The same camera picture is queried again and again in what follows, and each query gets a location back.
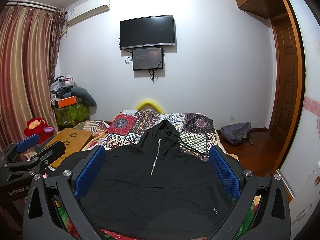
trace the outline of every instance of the monitor screen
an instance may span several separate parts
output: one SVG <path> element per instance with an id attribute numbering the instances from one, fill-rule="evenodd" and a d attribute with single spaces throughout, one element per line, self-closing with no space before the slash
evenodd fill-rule
<path id="1" fill-rule="evenodd" d="M 175 45 L 173 15 L 120 22 L 120 48 Z"/>
<path id="2" fill-rule="evenodd" d="M 132 67 L 133 70 L 163 69 L 162 47 L 133 49 Z"/>

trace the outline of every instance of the door frame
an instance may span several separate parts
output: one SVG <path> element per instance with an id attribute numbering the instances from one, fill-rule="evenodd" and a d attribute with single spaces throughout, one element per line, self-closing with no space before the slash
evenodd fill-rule
<path id="1" fill-rule="evenodd" d="M 284 160 L 290 150 L 292 141 L 293 141 L 294 136 L 296 134 L 298 124 L 300 121 L 302 107 L 303 107 L 303 98 L 304 98 L 305 80 L 306 80 L 305 79 L 305 69 L 306 68 L 305 68 L 304 50 L 303 50 L 302 37 L 301 37 L 300 29 L 298 26 L 298 22 L 297 22 L 295 14 L 293 13 L 292 7 L 291 7 L 290 3 L 288 2 L 288 0 L 282 0 L 282 1 L 284 2 L 284 5 L 287 9 L 287 13 L 270 19 L 271 23 L 272 23 L 272 29 L 273 29 L 275 43 L 276 43 L 277 81 L 276 81 L 275 102 L 274 102 L 274 106 L 273 106 L 273 111 L 272 111 L 272 116 L 271 116 L 269 128 L 271 128 L 271 126 L 274 122 L 275 106 L 277 104 L 278 96 L 279 96 L 279 73 L 280 73 L 279 51 L 278 51 L 273 21 L 281 19 L 285 16 L 289 16 L 289 19 L 290 19 L 290 22 L 292 25 L 292 29 L 293 29 L 294 40 L 296 43 L 297 58 L 298 58 L 298 87 L 297 87 L 297 97 L 296 97 L 295 107 L 294 107 L 293 116 L 292 116 L 292 122 L 291 122 L 291 125 L 289 128 L 288 136 L 284 142 L 284 146 L 283 146 L 281 153 L 276 161 L 276 164 L 272 169 L 272 174 L 277 173 L 276 170 L 281 167 L 282 163 L 284 162 Z"/>

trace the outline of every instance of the wooden floor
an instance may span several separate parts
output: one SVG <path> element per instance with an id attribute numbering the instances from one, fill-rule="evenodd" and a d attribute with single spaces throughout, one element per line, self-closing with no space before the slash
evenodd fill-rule
<path id="1" fill-rule="evenodd" d="M 227 153 L 238 156 L 244 169 L 251 170 L 256 176 L 268 176 L 278 159 L 282 147 L 266 132 L 250 133 L 253 145 L 245 142 L 232 146 L 221 136 L 220 140 Z"/>

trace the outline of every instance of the baseboard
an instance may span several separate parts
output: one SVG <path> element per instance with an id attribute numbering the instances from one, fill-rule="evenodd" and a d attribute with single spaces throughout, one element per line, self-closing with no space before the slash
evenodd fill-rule
<path id="1" fill-rule="evenodd" d="M 221 135 L 221 132 L 220 130 L 216 130 L 218 135 Z M 250 132 L 253 133 L 253 132 L 267 132 L 268 131 L 268 128 L 266 127 L 260 127 L 260 128 L 251 128 L 250 129 Z"/>

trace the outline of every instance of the black hoodie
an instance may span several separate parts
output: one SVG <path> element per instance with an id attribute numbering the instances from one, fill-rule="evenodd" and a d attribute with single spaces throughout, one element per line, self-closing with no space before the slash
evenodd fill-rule
<path id="1" fill-rule="evenodd" d="M 81 199 L 98 227 L 147 240 L 189 240 L 215 230 L 232 201 L 210 162 L 182 153 L 178 137 L 164 120 L 139 144 L 107 152 Z"/>

